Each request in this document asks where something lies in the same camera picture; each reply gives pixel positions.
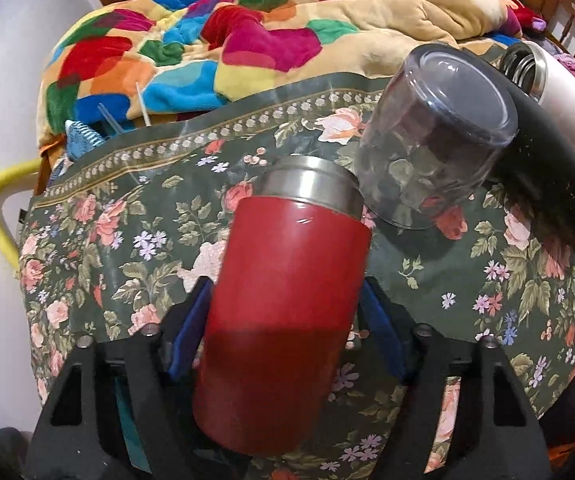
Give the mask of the red steel thermos cup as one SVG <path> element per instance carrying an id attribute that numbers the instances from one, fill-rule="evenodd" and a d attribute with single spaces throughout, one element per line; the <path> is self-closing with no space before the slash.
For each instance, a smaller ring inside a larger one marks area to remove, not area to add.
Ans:
<path id="1" fill-rule="evenodd" d="M 311 434 L 365 276 L 362 208 L 349 170 L 304 155 L 274 162 L 238 202 L 193 398 L 225 448 L 280 455 Z"/>

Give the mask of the dark teal ceramic cup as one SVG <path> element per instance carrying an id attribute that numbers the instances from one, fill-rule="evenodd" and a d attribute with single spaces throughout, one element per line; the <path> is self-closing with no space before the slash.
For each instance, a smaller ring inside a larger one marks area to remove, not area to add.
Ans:
<path id="1" fill-rule="evenodd" d="M 114 391 L 122 436 L 124 437 L 124 444 L 127 448 L 130 463 L 136 469 L 149 474 L 150 464 L 146 458 L 143 444 L 138 434 L 138 428 L 135 425 L 127 379 L 122 376 L 116 377 L 114 379 Z"/>

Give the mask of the clear glass cup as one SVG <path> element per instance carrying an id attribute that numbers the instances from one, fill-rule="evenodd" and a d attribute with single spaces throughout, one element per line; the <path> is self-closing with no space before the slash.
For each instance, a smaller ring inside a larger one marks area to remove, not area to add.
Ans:
<path id="1" fill-rule="evenodd" d="M 519 130 L 510 93 L 477 56 L 423 44 L 388 82 L 353 171 L 381 220 L 421 230 L 485 181 Z"/>

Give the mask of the black thermos bottle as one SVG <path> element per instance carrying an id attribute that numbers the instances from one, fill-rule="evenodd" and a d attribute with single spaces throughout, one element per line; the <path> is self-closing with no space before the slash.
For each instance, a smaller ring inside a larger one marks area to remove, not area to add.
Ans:
<path id="1" fill-rule="evenodd" d="M 575 148 L 543 108 L 499 70 L 470 51 L 466 58 L 508 92 L 519 118 L 516 137 L 493 167 L 511 201 L 542 243 L 558 240 L 575 254 Z"/>

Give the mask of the white thermos bottle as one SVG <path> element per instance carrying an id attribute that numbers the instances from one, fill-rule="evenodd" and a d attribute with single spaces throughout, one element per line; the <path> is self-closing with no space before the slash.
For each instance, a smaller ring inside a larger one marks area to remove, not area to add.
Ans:
<path id="1" fill-rule="evenodd" d="M 541 106 L 575 146 L 574 75 L 532 41 L 508 47 L 498 68 Z"/>

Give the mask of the colourful patchwork blanket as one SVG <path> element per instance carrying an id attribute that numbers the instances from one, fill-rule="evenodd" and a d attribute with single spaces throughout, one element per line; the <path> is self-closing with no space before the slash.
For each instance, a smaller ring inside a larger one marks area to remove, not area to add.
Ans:
<path id="1" fill-rule="evenodd" d="M 58 40 L 42 75 L 37 138 L 110 115 L 172 122 L 334 73 L 394 75 L 419 44 L 488 46 L 519 36 L 509 0 L 127 0 Z"/>

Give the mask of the pink red clothes pile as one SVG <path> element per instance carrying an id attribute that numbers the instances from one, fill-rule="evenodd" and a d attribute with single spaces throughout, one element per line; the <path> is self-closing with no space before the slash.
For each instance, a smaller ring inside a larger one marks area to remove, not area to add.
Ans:
<path id="1" fill-rule="evenodd" d="M 503 25 L 503 32 L 516 36 L 519 32 L 540 34 L 547 28 L 547 22 L 538 12 L 525 6 L 521 0 L 499 0 L 508 8 L 508 19 Z"/>

